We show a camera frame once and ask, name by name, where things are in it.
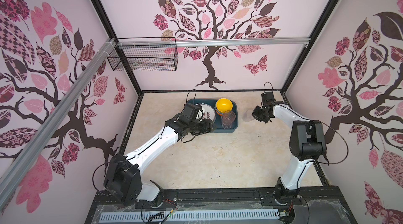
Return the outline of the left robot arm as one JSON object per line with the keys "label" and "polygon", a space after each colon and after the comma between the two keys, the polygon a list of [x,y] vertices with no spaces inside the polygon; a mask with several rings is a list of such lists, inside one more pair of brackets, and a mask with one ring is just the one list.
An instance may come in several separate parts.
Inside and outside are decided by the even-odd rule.
{"label": "left robot arm", "polygon": [[103,183],[105,189],[125,206],[145,201],[159,207],[164,200],[164,189],[155,182],[142,181],[142,174],[160,154],[185,136],[211,133],[214,123],[203,115],[200,104],[186,103],[148,142],[127,155],[115,155]]}

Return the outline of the pinkish clear cup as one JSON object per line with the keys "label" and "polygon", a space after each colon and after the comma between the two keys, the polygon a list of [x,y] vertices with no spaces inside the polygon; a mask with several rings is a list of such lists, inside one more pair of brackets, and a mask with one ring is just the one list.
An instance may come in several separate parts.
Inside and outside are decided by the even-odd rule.
{"label": "pinkish clear cup", "polygon": [[236,115],[233,111],[226,111],[221,116],[221,126],[223,129],[230,129],[236,119]]}

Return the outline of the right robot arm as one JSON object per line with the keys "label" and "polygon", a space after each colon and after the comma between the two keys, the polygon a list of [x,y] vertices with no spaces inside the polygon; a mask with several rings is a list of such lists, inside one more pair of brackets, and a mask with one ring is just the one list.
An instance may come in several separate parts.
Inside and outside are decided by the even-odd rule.
{"label": "right robot arm", "polygon": [[291,129],[289,150],[293,157],[284,174],[278,178],[274,191],[276,203],[285,205],[297,197],[309,167],[326,152],[323,125],[319,120],[305,118],[284,102],[276,101],[271,91],[262,93],[261,99],[261,105],[252,112],[254,119],[268,123],[276,118]]}

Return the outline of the yellow plastic bowl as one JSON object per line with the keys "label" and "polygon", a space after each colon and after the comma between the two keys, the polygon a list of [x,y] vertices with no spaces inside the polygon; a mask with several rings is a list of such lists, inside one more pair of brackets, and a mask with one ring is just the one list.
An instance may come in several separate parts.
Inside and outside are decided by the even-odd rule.
{"label": "yellow plastic bowl", "polygon": [[227,98],[220,98],[215,103],[215,110],[219,112],[232,111],[233,103]]}

